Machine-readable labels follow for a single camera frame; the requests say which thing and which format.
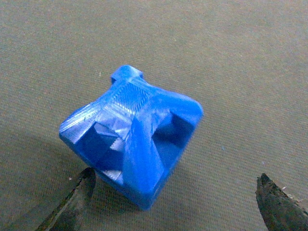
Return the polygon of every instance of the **gray fabric surface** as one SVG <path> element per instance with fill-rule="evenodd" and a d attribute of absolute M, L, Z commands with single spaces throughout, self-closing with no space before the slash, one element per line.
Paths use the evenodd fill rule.
<path fill-rule="evenodd" d="M 60 123 L 123 64 L 206 117 L 149 212 L 98 179 L 82 230 L 265 231 L 266 172 L 308 198 L 306 1 L 1 1 L 0 227 L 86 166 Z"/>

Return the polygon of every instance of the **blue 3d printed object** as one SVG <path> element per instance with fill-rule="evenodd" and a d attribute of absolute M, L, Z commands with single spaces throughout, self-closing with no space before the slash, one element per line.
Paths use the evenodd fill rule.
<path fill-rule="evenodd" d="M 136 68 L 111 75 L 110 89 L 73 112 L 60 138 L 99 176 L 148 210 L 203 116 L 193 99 L 154 87 Z"/>

